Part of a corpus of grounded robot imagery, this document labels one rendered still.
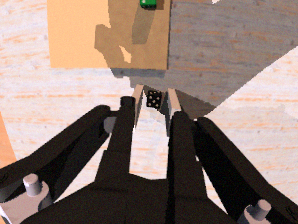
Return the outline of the black die with white pips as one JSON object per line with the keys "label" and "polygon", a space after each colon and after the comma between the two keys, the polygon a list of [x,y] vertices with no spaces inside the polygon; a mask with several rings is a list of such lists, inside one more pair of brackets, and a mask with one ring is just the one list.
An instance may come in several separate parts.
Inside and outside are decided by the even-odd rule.
{"label": "black die with white pips", "polygon": [[149,90],[147,94],[146,107],[160,108],[162,92]]}

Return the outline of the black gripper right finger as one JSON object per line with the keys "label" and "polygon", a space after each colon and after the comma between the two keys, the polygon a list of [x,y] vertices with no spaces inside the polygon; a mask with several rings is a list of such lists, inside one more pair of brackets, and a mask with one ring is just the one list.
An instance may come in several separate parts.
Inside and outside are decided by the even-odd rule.
{"label": "black gripper right finger", "polygon": [[269,184],[211,119],[189,119],[174,89],[167,89],[164,112],[170,224],[216,224],[203,169],[237,223],[298,224],[298,205]]}

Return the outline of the green die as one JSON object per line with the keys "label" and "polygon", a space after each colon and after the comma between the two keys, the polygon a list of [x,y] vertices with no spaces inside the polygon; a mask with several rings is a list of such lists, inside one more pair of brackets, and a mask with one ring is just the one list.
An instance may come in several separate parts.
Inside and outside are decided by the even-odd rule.
{"label": "green die", "polygon": [[157,2],[156,0],[140,0],[141,8],[156,8]]}

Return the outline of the peach square mat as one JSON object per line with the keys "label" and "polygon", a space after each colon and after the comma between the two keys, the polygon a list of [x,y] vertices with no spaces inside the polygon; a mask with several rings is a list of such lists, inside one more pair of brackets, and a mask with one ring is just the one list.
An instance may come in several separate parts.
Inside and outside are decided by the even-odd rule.
{"label": "peach square mat", "polygon": [[170,0],[47,0],[51,68],[167,67]]}

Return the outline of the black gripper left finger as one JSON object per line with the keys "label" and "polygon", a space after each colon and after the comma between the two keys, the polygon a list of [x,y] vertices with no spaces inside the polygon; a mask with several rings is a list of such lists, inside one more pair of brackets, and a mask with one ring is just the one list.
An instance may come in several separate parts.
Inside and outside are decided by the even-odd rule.
{"label": "black gripper left finger", "polygon": [[53,204],[110,133],[82,221],[125,224],[132,136],[141,111],[143,88],[137,84],[132,96],[120,97],[119,111],[98,105],[29,156],[0,168],[0,215],[5,224],[20,224]]}

